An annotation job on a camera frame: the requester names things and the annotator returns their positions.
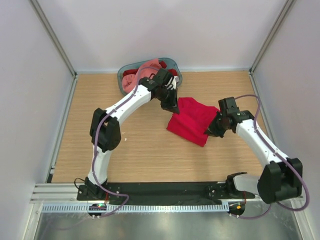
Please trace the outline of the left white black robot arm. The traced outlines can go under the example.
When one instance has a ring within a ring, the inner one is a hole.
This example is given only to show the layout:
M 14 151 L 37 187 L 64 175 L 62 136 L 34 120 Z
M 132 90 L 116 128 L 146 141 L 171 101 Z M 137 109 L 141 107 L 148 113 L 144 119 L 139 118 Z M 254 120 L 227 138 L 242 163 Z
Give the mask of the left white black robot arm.
M 122 140 L 121 125 L 152 99 L 159 100 L 163 110 L 178 114 L 178 83 L 177 76 L 161 68 L 150 76 L 138 77 L 133 90 L 114 105 L 94 111 L 89 130 L 92 162 L 84 184 L 79 187 L 78 199 L 101 200 L 111 193 L 107 190 L 107 168 L 113 150 Z

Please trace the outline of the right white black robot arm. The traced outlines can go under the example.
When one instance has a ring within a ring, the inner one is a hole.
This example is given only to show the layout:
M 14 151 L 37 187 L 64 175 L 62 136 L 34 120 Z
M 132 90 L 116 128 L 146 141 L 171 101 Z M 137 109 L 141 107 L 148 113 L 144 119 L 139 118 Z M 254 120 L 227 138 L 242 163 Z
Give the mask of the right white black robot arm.
M 303 165 L 298 158 L 289 158 L 261 130 L 257 115 L 240 110 L 235 97 L 219 100 L 219 110 L 205 134 L 223 138 L 231 130 L 250 147 L 263 171 L 260 176 L 246 172 L 227 176 L 225 192 L 237 198 L 243 192 L 260 196 L 266 204 L 272 204 L 301 196 Z

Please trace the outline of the magenta red t shirt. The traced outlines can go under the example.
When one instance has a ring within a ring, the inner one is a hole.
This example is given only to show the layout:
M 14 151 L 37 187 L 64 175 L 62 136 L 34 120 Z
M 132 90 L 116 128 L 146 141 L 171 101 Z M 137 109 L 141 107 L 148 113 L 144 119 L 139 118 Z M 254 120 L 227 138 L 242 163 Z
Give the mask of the magenta red t shirt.
M 216 117 L 219 108 L 207 106 L 192 97 L 178 99 L 180 113 L 174 113 L 166 129 L 200 147 L 204 147 L 208 140 L 205 131 Z

